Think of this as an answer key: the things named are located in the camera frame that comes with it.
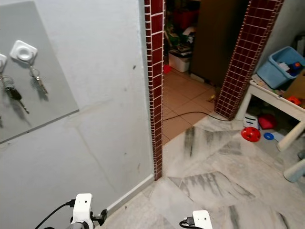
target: black wire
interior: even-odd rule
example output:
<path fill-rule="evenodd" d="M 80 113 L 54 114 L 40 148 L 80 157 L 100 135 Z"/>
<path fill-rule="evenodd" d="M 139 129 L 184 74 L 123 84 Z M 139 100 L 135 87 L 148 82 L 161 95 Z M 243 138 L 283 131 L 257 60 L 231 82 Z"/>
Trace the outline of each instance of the black wire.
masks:
<path fill-rule="evenodd" d="M 180 227 L 182 228 L 190 228 L 190 229 L 203 229 L 203 228 L 199 228 L 199 227 L 196 227 L 196 226 L 186 226 L 186 225 L 183 225 L 184 223 L 186 223 L 186 220 L 183 220 L 179 223 Z"/>
<path fill-rule="evenodd" d="M 63 205 L 60 205 L 58 208 L 56 208 L 50 215 L 48 215 L 43 221 L 41 221 L 40 224 L 38 224 L 37 227 L 35 227 L 35 229 L 38 229 L 48 218 L 50 218 L 55 212 L 57 212 L 59 209 L 61 209 L 64 206 L 70 205 L 70 202 L 67 202 Z"/>
<path fill-rule="evenodd" d="M 214 119 L 217 119 L 217 120 L 223 121 L 223 122 L 229 122 L 229 121 L 230 121 L 230 120 L 223 120 L 223 119 L 216 118 L 216 117 L 211 116 L 210 114 L 208 114 L 208 113 L 206 113 L 206 112 L 203 112 L 203 111 L 191 111 L 191 112 L 186 112 L 186 113 L 183 113 L 183 114 L 176 115 L 176 116 L 174 116 L 174 117 L 170 117 L 170 118 L 163 119 L 163 121 L 167 121 L 167 120 L 170 120 L 170 119 L 172 119 L 172 118 L 180 117 L 180 116 L 182 116 L 182 115 L 187 115 L 187 114 L 191 114 L 191 113 L 202 113 L 202 114 L 208 115 L 208 116 L 210 116 L 210 117 L 212 117 L 212 118 L 214 118 Z"/>

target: white wall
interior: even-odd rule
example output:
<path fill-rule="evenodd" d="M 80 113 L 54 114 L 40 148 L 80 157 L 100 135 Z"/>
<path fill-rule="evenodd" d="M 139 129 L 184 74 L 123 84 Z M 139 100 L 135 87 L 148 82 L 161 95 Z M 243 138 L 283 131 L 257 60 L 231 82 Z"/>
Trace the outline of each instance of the white wall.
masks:
<path fill-rule="evenodd" d="M 304 0 L 284 1 L 256 68 L 261 66 L 272 53 L 285 46 L 290 46 L 295 36 L 305 31 L 304 14 Z"/>
<path fill-rule="evenodd" d="M 100 213 L 153 173 L 138 0 L 35 2 L 80 112 L 0 145 L 0 228 L 34 228 L 82 192 Z"/>

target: white baseboard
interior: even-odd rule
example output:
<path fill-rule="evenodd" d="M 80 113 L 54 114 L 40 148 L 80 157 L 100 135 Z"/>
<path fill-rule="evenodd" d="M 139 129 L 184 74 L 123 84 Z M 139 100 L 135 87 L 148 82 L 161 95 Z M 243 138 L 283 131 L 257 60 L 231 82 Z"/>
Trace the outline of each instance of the white baseboard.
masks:
<path fill-rule="evenodd" d="M 150 174 L 147 178 L 145 178 L 142 182 L 140 182 L 136 187 L 127 192 L 124 196 L 119 198 L 109 207 L 107 207 L 108 215 L 114 213 L 117 209 L 126 204 L 129 200 L 135 197 L 139 192 L 143 191 L 146 187 L 148 187 L 153 182 L 153 174 Z"/>
<path fill-rule="evenodd" d="M 191 73 L 190 77 L 191 77 L 192 79 L 194 79 L 194 80 L 197 80 L 197 81 L 199 81 L 199 82 L 204 83 L 204 79 L 201 78 L 201 77 L 199 77 L 198 75 L 195 75 L 195 74 Z"/>

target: blue plastic basket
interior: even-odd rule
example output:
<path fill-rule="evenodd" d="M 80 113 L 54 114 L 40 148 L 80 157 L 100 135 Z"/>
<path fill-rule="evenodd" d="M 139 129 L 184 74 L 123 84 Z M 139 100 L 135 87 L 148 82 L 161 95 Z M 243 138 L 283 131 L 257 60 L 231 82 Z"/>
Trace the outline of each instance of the blue plastic basket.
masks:
<path fill-rule="evenodd" d="M 271 54 L 268 60 L 258 69 L 257 74 L 273 89 L 297 77 L 291 76 L 279 67 L 278 63 L 281 62 L 286 64 L 300 62 L 303 66 L 305 65 L 303 56 L 289 46 Z"/>

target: white table leg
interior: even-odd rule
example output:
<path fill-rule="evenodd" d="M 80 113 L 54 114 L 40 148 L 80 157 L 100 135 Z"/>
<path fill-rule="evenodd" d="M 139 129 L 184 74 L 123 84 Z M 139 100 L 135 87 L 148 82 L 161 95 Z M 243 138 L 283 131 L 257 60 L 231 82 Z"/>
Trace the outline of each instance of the white table leg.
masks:
<path fill-rule="evenodd" d="M 235 116 L 236 120 L 242 121 L 244 119 L 244 115 L 246 114 L 248 105 L 249 105 L 251 97 L 252 97 L 252 94 L 250 93 L 249 89 L 248 89 L 246 95 L 244 96 L 244 100 L 243 100 L 242 104 L 240 105 L 239 110 Z"/>
<path fill-rule="evenodd" d="M 304 174 L 305 174 L 305 159 L 291 166 L 283 173 L 284 177 L 290 182 L 296 182 Z"/>
<path fill-rule="evenodd" d="M 286 150 L 290 144 L 304 131 L 305 122 L 299 122 L 286 136 L 276 145 L 279 151 Z"/>

